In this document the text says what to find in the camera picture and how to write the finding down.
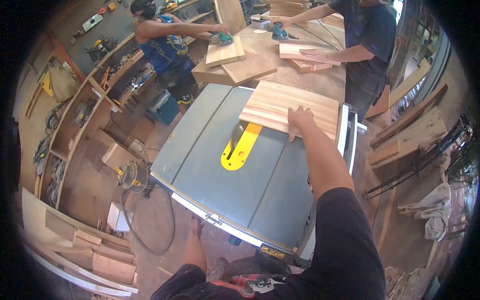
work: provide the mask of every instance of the power tool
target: power tool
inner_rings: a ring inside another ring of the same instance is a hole
[[[280,22],[273,22],[273,32],[272,32],[272,39],[275,41],[285,41],[288,40],[288,33],[287,31],[280,30],[282,27],[282,23]]]

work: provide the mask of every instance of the hand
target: hand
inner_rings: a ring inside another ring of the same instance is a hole
[[[321,50],[316,49],[302,49],[300,50],[300,54],[305,57],[319,60],[319,61],[329,61],[329,53]]]
[[[293,18],[292,17],[282,17],[282,18],[272,20],[271,21],[272,26],[273,26],[274,22],[282,23],[282,27],[280,27],[280,30],[284,30],[285,27],[291,27],[292,26]]]
[[[202,229],[205,224],[200,223],[200,218],[192,215],[192,221],[190,222],[190,233],[197,238],[200,238],[202,235]]]
[[[313,122],[313,113],[310,108],[303,110],[303,106],[300,105],[297,110],[288,108],[288,140],[293,142],[295,135],[300,133],[299,126],[303,123]]]
[[[221,33],[226,35],[226,34],[230,33],[230,25],[228,25],[228,24],[215,24],[215,25],[212,25],[212,31],[221,32]]]

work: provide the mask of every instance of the face mask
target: face mask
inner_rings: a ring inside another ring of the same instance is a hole
[[[150,19],[156,13],[156,5],[155,3],[150,4],[149,6],[145,7],[144,12],[140,15],[142,18]]]

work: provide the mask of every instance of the white box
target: white box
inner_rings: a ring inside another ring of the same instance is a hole
[[[127,210],[127,216],[131,224],[133,220],[133,212],[130,212]],[[127,224],[127,220],[125,219],[125,215],[121,210],[120,203],[112,202],[112,204],[110,205],[110,211],[108,212],[107,223],[115,231],[123,231],[123,232],[130,231],[130,228],[128,227],[128,224]]]

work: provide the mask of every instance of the black shorts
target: black shorts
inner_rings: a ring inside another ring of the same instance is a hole
[[[162,89],[161,80],[158,82],[158,88]],[[177,85],[167,88],[170,95],[172,95],[178,102],[190,104],[193,99],[196,99],[200,94],[198,83],[193,77],[192,73],[179,79]]]

